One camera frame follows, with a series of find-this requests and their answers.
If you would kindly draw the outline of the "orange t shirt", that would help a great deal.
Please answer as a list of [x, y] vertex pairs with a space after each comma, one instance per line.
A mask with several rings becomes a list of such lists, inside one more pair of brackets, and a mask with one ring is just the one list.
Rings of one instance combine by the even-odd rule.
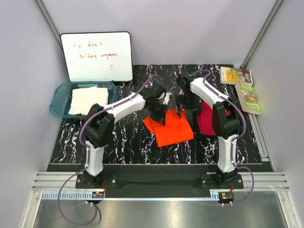
[[181, 120], [175, 109], [166, 113], [166, 125], [154, 121], [150, 116], [143, 120], [147, 129], [155, 134], [158, 147], [164, 147], [194, 139], [194, 133], [186, 120]]

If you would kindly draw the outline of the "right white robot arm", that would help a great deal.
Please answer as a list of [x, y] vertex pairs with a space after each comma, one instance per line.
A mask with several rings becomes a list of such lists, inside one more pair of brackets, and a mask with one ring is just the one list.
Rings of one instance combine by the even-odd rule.
[[202, 111], [200, 100], [212, 109], [211, 127], [218, 137], [219, 156], [218, 170], [211, 177], [210, 184], [227, 188], [237, 178], [236, 145], [238, 138], [246, 131], [246, 121], [239, 99], [229, 97], [213, 87], [207, 81], [210, 74], [209, 70], [178, 74], [176, 81], [182, 94], [175, 97], [176, 113], [181, 117], [182, 110], [186, 110], [187, 121], [193, 125], [194, 116]]

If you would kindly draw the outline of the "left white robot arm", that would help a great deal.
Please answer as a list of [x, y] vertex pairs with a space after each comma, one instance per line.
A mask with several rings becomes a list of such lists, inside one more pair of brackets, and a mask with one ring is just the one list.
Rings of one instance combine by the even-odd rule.
[[147, 109], [151, 119], [164, 126], [170, 97], [171, 93], [163, 86], [153, 85], [115, 103], [91, 107], [79, 136], [80, 143], [86, 147], [83, 175], [90, 187], [98, 188], [102, 184], [104, 150], [112, 138], [114, 125], [134, 112]]

